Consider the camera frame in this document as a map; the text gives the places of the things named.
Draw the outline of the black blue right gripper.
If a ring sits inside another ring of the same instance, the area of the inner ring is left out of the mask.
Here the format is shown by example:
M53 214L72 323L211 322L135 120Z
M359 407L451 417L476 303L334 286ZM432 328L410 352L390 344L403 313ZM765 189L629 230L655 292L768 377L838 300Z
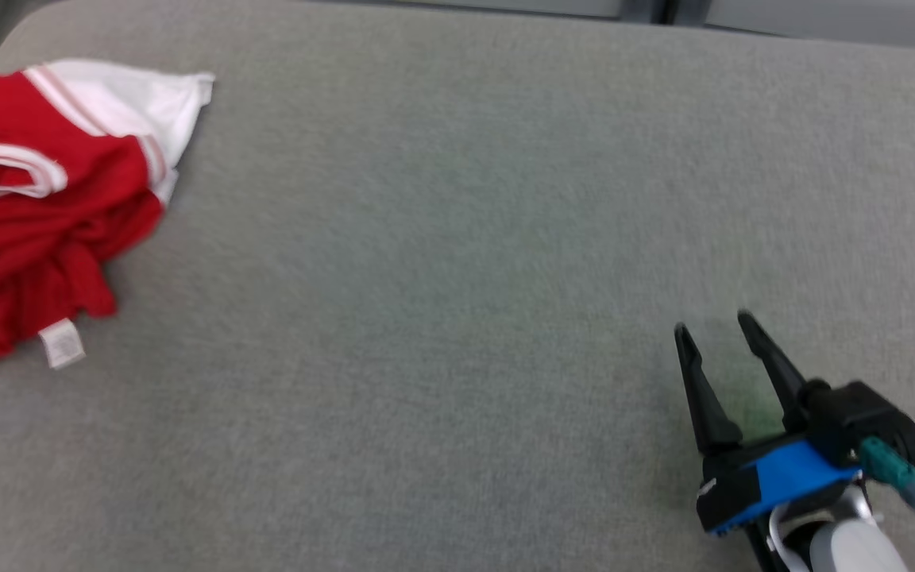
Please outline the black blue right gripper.
M788 434L807 428L800 391L803 374L763 329L754 315L740 309L737 321L751 353L765 366L783 409ZM742 431L729 419L702 369L702 355L684 323L673 330L697 451L702 457L696 511L708 535L726 535L774 508L816 495L833 485L849 484L860 464L835 465L806 439L784 438L767 446L740 446Z

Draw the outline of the grey partition post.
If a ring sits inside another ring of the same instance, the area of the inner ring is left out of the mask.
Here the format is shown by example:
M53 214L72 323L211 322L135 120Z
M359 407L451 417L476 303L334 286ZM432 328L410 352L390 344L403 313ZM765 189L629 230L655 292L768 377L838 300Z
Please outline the grey partition post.
M620 20L647 25L701 28L712 0L622 0Z

